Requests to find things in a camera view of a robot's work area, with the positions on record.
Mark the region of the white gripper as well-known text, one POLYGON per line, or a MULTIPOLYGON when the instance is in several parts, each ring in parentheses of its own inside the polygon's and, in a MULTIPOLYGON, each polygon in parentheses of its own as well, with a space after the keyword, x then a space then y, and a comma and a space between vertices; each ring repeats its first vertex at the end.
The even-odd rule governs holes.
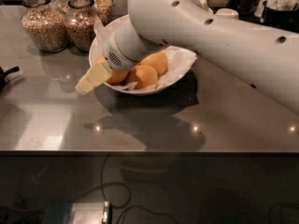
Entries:
POLYGON ((165 48, 139 35, 133 25, 126 21, 102 47, 105 61, 96 61, 79 80, 76 91, 85 95, 112 77, 112 69, 127 71, 147 56, 165 48))

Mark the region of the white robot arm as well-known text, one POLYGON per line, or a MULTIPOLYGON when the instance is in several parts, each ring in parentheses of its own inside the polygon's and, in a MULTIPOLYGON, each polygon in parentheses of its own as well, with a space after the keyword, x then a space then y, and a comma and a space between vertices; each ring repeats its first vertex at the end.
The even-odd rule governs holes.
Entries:
POLYGON ((299 34, 213 15, 195 0, 130 0, 128 18, 102 44, 105 59, 76 90, 84 95, 168 46, 198 53, 299 113, 299 34))

